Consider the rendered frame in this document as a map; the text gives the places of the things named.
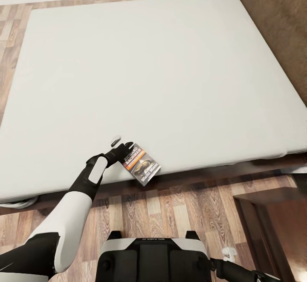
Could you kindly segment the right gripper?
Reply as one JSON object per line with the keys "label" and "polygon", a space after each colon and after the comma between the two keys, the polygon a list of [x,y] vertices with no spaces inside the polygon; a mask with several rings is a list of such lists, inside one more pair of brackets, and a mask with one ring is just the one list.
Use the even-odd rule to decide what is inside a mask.
{"label": "right gripper", "polygon": [[211,271],[216,271],[216,276],[221,280],[241,282],[242,266],[230,261],[224,261],[223,259],[210,258],[209,260],[202,257],[198,257],[198,259]]}

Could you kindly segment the hardback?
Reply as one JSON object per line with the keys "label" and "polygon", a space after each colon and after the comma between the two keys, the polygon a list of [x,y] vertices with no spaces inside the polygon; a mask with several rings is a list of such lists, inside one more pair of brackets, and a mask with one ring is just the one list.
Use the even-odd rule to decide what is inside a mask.
{"label": "hardback", "polygon": [[118,162],[143,186],[146,186],[161,168],[138,144],[129,148],[129,151]]}

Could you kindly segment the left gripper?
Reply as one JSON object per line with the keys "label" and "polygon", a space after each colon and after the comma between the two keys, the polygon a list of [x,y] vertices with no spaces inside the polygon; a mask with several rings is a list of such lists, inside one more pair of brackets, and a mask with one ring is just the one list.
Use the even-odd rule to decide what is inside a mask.
{"label": "left gripper", "polygon": [[127,142],[126,144],[120,144],[117,148],[110,151],[115,156],[115,159],[119,161],[128,151],[129,148],[133,145],[133,142]]}

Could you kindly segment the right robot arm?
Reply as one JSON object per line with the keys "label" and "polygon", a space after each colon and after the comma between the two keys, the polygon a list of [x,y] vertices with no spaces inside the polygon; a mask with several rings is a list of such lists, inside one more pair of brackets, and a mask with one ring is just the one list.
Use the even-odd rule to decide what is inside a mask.
{"label": "right robot arm", "polygon": [[211,271],[216,271],[218,278],[225,279],[228,282],[282,282],[279,278],[260,272],[258,270],[247,270],[244,267],[235,264],[234,256],[237,256],[235,248],[224,247],[222,249],[223,259],[198,257]]}

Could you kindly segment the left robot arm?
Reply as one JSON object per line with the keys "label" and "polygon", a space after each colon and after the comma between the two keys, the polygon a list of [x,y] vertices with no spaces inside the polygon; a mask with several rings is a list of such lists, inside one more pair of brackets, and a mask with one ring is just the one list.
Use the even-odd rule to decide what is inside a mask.
{"label": "left robot arm", "polygon": [[108,153],[91,157],[78,178],[25,244],[0,255],[0,282],[48,282],[69,269],[78,251],[90,207],[106,168],[119,161],[133,142],[106,144]]}

